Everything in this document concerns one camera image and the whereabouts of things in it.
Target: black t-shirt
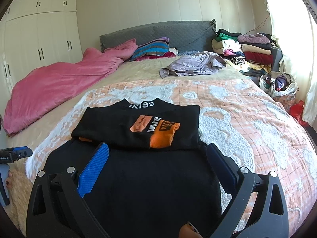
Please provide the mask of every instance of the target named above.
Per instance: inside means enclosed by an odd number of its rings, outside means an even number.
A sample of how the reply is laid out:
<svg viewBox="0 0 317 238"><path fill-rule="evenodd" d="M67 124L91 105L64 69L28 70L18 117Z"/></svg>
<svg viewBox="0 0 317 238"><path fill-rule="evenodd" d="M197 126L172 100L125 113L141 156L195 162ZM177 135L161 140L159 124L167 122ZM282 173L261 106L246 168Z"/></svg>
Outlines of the black t-shirt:
<svg viewBox="0 0 317 238"><path fill-rule="evenodd" d="M148 124L143 124L143 116L151 117L145 118ZM54 174L74 166L79 175L99 141L104 141L109 145L108 160L84 200L112 238L177 237L187 221L204 237L214 229L221 204L219 181L200 150L205 144L198 124L199 106L160 99L88 108L74 138L49 155L44 170ZM148 132L151 125L154 132ZM151 138L162 126L174 128L171 146L153 149Z"/></svg>
<svg viewBox="0 0 317 238"><path fill-rule="evenodd" d="M87 108L72 137L119 149L197 149L199 110L199 106L182 107L159 98L139 105L122 100Z"/></svg>

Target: cabinet handle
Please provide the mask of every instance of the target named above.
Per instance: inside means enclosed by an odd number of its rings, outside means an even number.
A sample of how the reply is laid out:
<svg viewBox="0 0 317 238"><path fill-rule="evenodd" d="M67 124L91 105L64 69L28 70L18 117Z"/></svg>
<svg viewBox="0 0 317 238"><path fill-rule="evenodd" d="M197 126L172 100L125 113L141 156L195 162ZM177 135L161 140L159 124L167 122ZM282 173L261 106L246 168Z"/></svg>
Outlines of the cabinet handle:
<svg viewBox="0 0 317 238"><path fill-rule="evenodd" d="M11 77L9 63L8 63L8 70L9 70L9 76Z"/></svg>
<svg viewBox="0 0 317 238"><path fill-rule="evenodd" d="M5 71L5 76L8 78L7 69L5 68L5 65L4 65L4 71Z"/></svg>

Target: cabinet door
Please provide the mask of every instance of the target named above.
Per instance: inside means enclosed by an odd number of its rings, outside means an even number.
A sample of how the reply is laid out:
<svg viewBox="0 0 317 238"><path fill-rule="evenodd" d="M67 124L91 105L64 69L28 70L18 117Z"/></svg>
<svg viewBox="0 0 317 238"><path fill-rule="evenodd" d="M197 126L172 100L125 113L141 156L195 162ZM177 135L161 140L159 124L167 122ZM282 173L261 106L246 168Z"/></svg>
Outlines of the cabinet door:
<svg viewBox="0 0 317 238"><path fill-rule="evenodd" d="M20 0L20 16L26 16L37 13L39 0Z"/></svg>
<svg viewBox="0 0 317 238"><path fill-rule="evenodd" d="M70 45L70 58L72 63L82 60L81 45L78 34L76 12L65 12L67 37Z"/></svg>
<svg viewBox="0 0 317 238"><path fill-rule="evenodd" d="M20 16L22 11L21 0L13 0L7 9L7 20L12 20Z"/></svg>
<svg viewBox="0 0 317 238"><path fill-rule="evenodd" d="M0 23L0 114L2 117L4 117L7 101L11 97L11 85L4 57L4 29L5 25Z"/></svg>
<svg viewBox="0 0 317 238"><path fill-rule="evenodd" d="M6 22L6 19L7 19L7 11L5 11L4 15L0 19L0 24L4 24Z"/></svg>
<svg viewBox="0 0 317 238"><path fill-rule="evenodd" d="M65 0L39 0L37 12L59 12L65 10Z"/></svg>
<svg viewBox="0 0 317 238"><path fill-rule="evenodd" d="M65 11L75 12L76 11L76 0L66 0Z"/></svg>
<svg viewBox="0 0 317 238"><path fill-rule="evenodd" d="M54 19L54 12L39 13L37 27L39 48L42 56L42 65L48 66L59 61L58 43L55 42L54 24L59 24Z"/></svg>
<svg viewBox="0 0 317 238"><path fill-rule="evenodd" d="M7 21L4 32L5 63L11 75L12 87L26 76L22 60L21 18Z"/></svg>
<svg viewBox="0 0 317 238"><path fill-rule="evenodd" d="M52 12L52 42L56 48L57 61L71 62L70 60L70 44L67 40L67 30L65 22L65 12Z"/></svg>
<svg viewBox="0 0 317 238"><path fill-rule="evenodd" d="M21 55L26 76L32 70L42 66L42 53L38 40L37 14L21 17Z"/></svg>

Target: bed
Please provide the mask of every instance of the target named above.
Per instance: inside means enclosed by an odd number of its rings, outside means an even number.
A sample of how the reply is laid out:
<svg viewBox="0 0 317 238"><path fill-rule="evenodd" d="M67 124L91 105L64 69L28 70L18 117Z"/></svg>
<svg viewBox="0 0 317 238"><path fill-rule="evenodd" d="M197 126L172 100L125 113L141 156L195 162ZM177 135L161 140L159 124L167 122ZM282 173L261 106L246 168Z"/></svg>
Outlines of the bed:
<svg viewBox="0 0 317 238"><path fill-rule="evenodd" d="M137 44L167 36L179 51L212 51L215 21L163 22L121 30L100 37L101 50L131 38ZM215 142L238 165L267 174L275 170L284 187L290 236L300 227L317 199L317 156L305 130L248 77L227 65L214 75L167 77L159 69L175 58L126 62L116 72L73 99L64 102L9 139L10 147L28 146L33 157L11 165L15 175L6 212L25 232L32 182L54 149L70 139L85 108L111 105L126 98L138 104L159 97L179 105L201 107L201 139ZM222 190L222 209L230 201ZM237 230L246 224L252 197Z"/></svg>

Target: metal screw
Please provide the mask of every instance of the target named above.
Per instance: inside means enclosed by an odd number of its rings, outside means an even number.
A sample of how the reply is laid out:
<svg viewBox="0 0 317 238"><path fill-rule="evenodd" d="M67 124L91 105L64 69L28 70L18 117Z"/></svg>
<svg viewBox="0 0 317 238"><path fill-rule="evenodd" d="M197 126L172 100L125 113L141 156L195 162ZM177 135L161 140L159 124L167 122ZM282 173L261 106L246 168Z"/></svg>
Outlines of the metal screw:
<svg viewBox="0 0 317 238"><path fill-rule="evenodd" d="M272 177L277 177L277 172L271 171L271 172L270 172L270 175L271 175Z"/></svg>
<svg viewBox="0 0 317 238"><path fill-rule="evenodd" d="M241 167L240 171L244 174L247 174L249 172L249 169L247 169L246 167Z"/></svg>
<svg viewBox="0 0 317 238"><path fill-rule="evenodd" d="M70 166L69 168L67 168L66 171L67 171L67 173L71 174L71 173L73 173L75 171L75 167Z"/></svg>
<svg viewBox="0 0 317 238"><path fill-rule="evenodd" d="M39 171L39 173L37 174L39 177L44 176L45 172L44 171Z"/></svg>

